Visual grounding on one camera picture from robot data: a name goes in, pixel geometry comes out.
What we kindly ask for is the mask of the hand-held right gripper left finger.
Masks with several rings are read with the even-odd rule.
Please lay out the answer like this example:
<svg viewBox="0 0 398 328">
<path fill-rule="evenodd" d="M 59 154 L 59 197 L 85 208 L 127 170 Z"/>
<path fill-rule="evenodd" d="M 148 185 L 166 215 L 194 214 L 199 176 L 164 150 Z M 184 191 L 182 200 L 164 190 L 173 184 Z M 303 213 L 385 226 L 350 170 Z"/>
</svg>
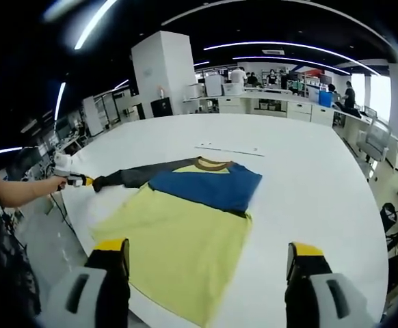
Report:
<svg viewBox="0 0 398 328">
<path fill-rule="evenodd" d="M 99 243 L 84 266 L 67 273 L 47 301 L 47 327 L 127 327 L 129 240 Z"/>
</svg>

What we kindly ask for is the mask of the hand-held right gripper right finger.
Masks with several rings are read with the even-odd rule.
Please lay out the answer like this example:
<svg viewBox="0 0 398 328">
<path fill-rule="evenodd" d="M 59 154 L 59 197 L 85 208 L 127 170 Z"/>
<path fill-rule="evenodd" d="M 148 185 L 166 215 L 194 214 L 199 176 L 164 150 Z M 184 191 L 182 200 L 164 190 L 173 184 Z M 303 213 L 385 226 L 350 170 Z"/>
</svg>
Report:
<svg viewBox="0 0 398 328">
<path fill-rule="evenodd" d="M 364 295 L 315 246 L 289 243 L 287 327 L 375 327 Z"/>
</svg>

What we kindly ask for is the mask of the person's left hand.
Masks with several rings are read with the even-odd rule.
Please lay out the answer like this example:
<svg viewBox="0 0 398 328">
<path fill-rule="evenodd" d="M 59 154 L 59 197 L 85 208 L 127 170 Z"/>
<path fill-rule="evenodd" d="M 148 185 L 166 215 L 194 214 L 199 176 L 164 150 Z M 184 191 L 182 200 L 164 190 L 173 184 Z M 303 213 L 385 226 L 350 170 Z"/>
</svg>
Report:
<svg viewBox="0 0 398 328">
<path fill-rule="evenodd" d="M 61 191 L 67 184 L 67 179 L 61 176 L 52 176 L 48 179 L 50 184 L 50 193 Z"/>
</svg>

